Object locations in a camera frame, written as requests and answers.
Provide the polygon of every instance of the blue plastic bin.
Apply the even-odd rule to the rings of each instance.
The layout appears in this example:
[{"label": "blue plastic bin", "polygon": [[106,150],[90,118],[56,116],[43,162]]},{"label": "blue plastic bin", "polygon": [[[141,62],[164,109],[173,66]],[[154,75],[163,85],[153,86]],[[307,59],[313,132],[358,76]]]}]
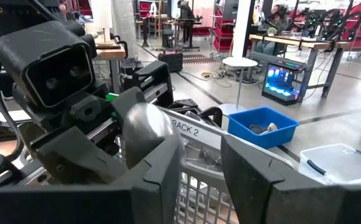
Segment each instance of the blue plastic bin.
[{"label": "blue plastic bin", "polygon": [[[290,142],[298,126],[297,121],[267,107],[230,114],[228,117],[228,132],[230,134],[264,149]],[[265,128],[270,123],[277,125],[278,129],[265,134],[255,134],[248,128],[251,124]]]}]

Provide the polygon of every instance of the industrial workshop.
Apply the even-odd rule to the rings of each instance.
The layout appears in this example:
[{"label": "industrial workshop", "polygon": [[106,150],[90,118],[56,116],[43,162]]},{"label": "industrial workshop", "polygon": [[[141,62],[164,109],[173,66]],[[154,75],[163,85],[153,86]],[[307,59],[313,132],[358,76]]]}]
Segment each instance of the industrial workshop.
[{"label": "industrial workshop", "polygon": [[0,0],[18,223],[361,223],[361,0]]}]

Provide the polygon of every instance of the white storage bin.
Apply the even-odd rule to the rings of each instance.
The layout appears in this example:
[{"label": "white storage bin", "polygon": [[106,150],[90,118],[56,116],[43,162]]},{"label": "white storage bin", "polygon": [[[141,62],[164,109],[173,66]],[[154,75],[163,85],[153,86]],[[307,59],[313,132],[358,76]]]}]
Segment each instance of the white storage bin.
[{"label": "white storage bin", "polygon": [[361,151],[345,144],[306,149],[298,172],[322,184],[361,184]]}]

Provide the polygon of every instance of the concrete floor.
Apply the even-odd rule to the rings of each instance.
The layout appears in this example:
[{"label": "concrete floor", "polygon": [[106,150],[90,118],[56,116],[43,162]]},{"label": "concrete floor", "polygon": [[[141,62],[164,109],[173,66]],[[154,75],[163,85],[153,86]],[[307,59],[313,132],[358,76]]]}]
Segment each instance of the concrete floor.
[{"label": "concrete floor", "polygon": [[[147,64],[155,60],[159,52],[153,50],[159,47],[155,41],[149,41],[151,47],[139,48],[139,59]],[[195,38],[194,45],[201,47],[201,51],[192,50],[185,54],[202,54],[209,56],[209,43],[203,38]],[[296,49],[289,49],[287,58],[305,62],[309,53],[305,49],[301,56],[292,53]],[[309,90],[306,96],[311,97],[302,103],[283,106],[275,101],[261,96],[257,85],[243,85],[241,89],[240,104],[247,109],[268,106],[282,114],[300,122],[292,142],[281,148],[272,148],[271,151],[298,163],[298,155],[304,149],[327,144],[344,143],[361,150],[361,58],[351,62],[346,61],[347,53],[341,61],[338,74],[326,99],[321,98],[321,89]],[[321,65],[312,75],[311,84],[323,83],[330,69],[321,63],[324,55],[318,56],[316,66]],[[217,106],[220,103],[235,103],[237,83],[226,78],[223,80],[204,80],[202,72],[215,72],[219,63],[184,65],[180,75],[171,74],[172,84],[175,88],[175,98],[192,98],[202,109]],[[19,110],[14,101],[7,103],[9,110]]]}]

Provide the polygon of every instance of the white stool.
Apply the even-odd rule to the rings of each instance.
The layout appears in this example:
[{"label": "white stool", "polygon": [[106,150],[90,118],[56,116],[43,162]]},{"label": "white stool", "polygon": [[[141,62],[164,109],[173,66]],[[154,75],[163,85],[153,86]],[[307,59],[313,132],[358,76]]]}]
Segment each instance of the white stool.
[{"label": "white stool", "polygon": [[243,82],[243,76],[244,76],[244,68],[257,66],[258,62],[250,60],[248,58],[240,58],[240,57],[227,57],[222,62],[230,67],[241,67],[241,73],[238,79],[239,84],[238,84],[236,104],[225,103],[219,106],[219,108],[222,110],[223,115],[228,116],[232,113],[246,110],[246,108],[238,105],[238,102],[240,100],[241,83]]}]

